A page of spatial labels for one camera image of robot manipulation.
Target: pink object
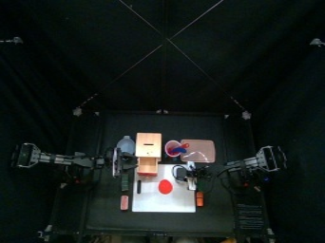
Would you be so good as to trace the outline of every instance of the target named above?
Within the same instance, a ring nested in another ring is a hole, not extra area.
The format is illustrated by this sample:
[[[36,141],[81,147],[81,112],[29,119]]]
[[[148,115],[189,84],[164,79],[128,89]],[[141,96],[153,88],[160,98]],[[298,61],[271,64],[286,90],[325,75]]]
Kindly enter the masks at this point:
[[[172,184],[169,183],[169,181],[167,179],[163,179],[159,182],[159,192],[161,194],[169,194],[172,191]]]
[[[128,196],[120,197],[120,210],[128,210]]]
[[[180,147],[181,146],[181,144],[177,142],[177,141],[175,141],[175,140],[169,140],[167,143],[165,143],[165,145],[164,145],[164,152],[165,152],[165,154],[169,156],[169,157],[177,157],[179,155],[180,155],[180,153],[177,152],[177,153],[171,153],[171,150],[173,149],[173,148],[177,148],[177,147]]]

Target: black curtain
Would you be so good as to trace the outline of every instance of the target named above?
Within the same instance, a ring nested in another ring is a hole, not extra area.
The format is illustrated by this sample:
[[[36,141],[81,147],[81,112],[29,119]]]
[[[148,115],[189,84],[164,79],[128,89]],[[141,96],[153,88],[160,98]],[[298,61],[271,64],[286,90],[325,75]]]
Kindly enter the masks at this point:
[[[16,32],[5,29],[1,39]],[[0,44],[0,241],[32,242],[49,221],[56,177],[40,166],[10,168],[12,150],[21,142],[42,151],[64,153],[72,111],[29,58],[29,50],[13,43]]]
[[[258,146],[280,145],[287,170],[274,174],[268,213],[283,242],[322,242],[325,225],[325,49],[282,81],[252,119]]]

